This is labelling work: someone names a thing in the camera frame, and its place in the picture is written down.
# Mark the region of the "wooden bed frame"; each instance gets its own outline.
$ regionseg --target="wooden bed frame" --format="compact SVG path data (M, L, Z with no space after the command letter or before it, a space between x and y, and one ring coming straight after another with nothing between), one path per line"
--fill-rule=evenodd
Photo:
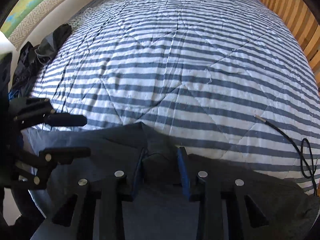
M260 0L287 25L303 50L320 88L320 26L303 0Z

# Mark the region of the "black cable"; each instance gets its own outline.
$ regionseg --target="black cable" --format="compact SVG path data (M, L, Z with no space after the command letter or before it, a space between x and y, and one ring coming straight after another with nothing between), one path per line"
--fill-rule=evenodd
M314 166L313 156L312 156L312 152L311 152L311 146L310 146L310 143L309 143L308 139L307 138L303 138L303 140L301 141L301 147L300 147L300 150L299 150L299 148L297 147L296 143L289 136L287 136L284 132L282 132L278 127L276 127L274 124L268 122L267 120L263 119L259 115L254 115L254 117L259 119L260 121L264 122L266 125L270 126L271 128L275 129L277 132L281 133L284 136L284 138L286 138L293 145L293 147L296 149L297 153L300 156L301 172L302 172L303 176L306 179L311 179L312 185L313 185L313 189L314 189L313 195L315 196L317 194L317 184L316 184L316 181L315 181L315 173L316 173L316 170L317 170L317 164L316 164L316 166ZM309 147L309 152L310 152L310 156L311 156L312 170L311 170L309 164L307 163L306 159L303 156L303 145L304 145L305 142L307 143L307 145ZM310 176L307 176L305 174L305 172L303 170L303 163L305 163L308 171L310 172Z

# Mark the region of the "silver screw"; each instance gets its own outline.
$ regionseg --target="silver screw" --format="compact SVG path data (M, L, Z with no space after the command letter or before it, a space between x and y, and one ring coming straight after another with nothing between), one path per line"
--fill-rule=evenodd
M51 161L51 154L50 154L50 153L48 153L48 154L45 155L45 160L46 160L47 162Z
M86 179L81 179L81 180L78 181L78 184L79 184L80 186L84 186L84 185L86 185L87 183L88 183L88 181L87 181Z
M235 184L236 184L237 186L243 186L243 185L244 185L244 181L243 181L242 179L236 179L236 180L235 180Z
M199 176L200 178L205 178L205 177L208 176L208 173L207 173L206 171L199 171L199 172L198 172L198 176Z
M39 177L35 176L35 177L33 178L33 182L34 182L36 185L39 185L39 183L40 183Z
M123 171L116 171L116 172L115 172L115 176L116 176L117 178L122 177L123 175L124 175L124 172L123 172Z

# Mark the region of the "striped quilt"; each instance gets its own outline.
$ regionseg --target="striped quilt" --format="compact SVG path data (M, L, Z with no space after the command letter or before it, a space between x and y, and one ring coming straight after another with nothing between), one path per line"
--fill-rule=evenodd
M33 97L85 115L83 129L141 121L188 153L313 193L292 145L254 117L298 146L306 137L320 155L313 73L285 24L258 0L94 0L68 23L73 33L39 73Z

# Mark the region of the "cord metal tip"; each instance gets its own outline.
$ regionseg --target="cord metal tip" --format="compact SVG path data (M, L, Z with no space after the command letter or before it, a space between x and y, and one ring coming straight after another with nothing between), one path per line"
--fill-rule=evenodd
M266 120L263 119L260 115L255 114L254 117L259 119L261 122L266 122Z

